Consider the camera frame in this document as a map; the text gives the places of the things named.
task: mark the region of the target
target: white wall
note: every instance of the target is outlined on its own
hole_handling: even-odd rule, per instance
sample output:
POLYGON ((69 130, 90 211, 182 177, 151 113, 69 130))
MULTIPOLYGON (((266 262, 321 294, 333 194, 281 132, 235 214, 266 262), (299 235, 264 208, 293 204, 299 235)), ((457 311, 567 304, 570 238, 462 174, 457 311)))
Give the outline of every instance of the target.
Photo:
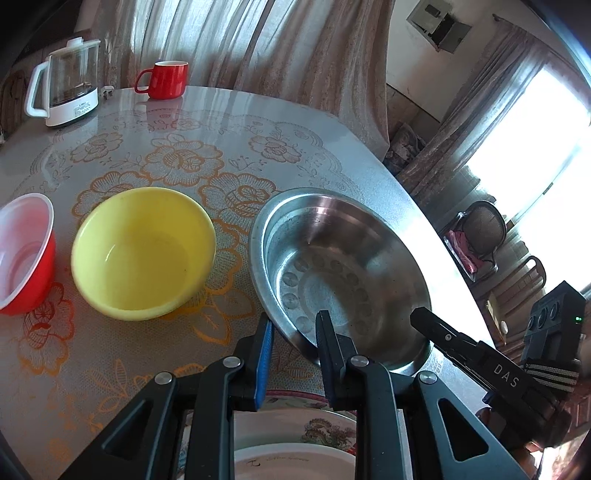
POLYGON ((76 21, 75 32, 86 30, 92 27, 95 20, 96 12, 99 9, 100 0, 83 0, 78 13, 78 20, 76 21))
POLYGON ((407 21, 418 0, 396 0, 390 23, 386 81, 441 121, 495 32, 492 14, 519 25, 569 57, 558 37, 520 0, 447 0, 452 14, 472 26, 455 53, 435 51, 407 21))

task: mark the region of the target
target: metal bowl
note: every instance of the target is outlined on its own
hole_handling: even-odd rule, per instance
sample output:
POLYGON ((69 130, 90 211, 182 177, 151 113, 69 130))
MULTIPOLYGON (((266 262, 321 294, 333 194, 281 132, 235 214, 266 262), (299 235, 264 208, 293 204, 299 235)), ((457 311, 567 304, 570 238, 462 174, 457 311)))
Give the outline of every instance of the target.
POLYGON ((328 310, 335 331, 390 371, 415 373, 432 344, 410 325, 431 307, 427 284, 402 241, 376 213, 320 189, 273 197, 249 240, 252 281, 283 337, 318 363, 315 319, 328 310))

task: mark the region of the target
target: white kettle base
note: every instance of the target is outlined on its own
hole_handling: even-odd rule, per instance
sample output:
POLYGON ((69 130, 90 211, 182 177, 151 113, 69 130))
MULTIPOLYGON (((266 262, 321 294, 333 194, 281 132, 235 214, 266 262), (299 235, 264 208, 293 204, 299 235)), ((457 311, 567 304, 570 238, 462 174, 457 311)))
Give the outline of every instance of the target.
POLYGON ((49 116, 45 118, 45 124, 48 127, 57 127, 66 124, 78 117, 90 112, 99 104, 98 89, 66 102, 62 105, 54 106, 49 109, 49 116))

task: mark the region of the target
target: yellow bowl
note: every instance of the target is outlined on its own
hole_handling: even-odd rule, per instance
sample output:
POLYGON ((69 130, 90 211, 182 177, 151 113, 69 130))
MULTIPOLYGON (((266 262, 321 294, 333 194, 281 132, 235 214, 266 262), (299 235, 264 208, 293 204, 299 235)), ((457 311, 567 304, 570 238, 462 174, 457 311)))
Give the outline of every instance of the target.
POLYGON ((72 275, 99 312, 147 320, 197 293, 215 252, 212 221, 197 202, 145 187, 119 193, 92 211, 72 246, 72 275))

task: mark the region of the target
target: wall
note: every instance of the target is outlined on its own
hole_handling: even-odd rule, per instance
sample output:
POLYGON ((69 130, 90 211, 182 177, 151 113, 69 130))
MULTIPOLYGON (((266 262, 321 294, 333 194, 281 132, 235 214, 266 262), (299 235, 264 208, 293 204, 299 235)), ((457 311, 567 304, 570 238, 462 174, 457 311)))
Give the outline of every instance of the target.
POLYGON ((83 0, 80 13, 78 13, 78 21, 74 29, 75 32, 92 28, 99 4, 100 0, 83 0))
POLYGON ((386 81, 441 120, 495 32, 492 14, 519 25, 562 56, 566 48, 520 0, 447 0, 453 15, 472 29, 455 53, 435 51, 406 20, 418 0, 396 0, 390 23, 386 81))
POLYGON ((415 134, 425 143, 429 142, 439 130, 439 121, 390 85, 386 85, 386 101, 390 140, 392 140, 402 124, 407 124, 412 128, 415 134))

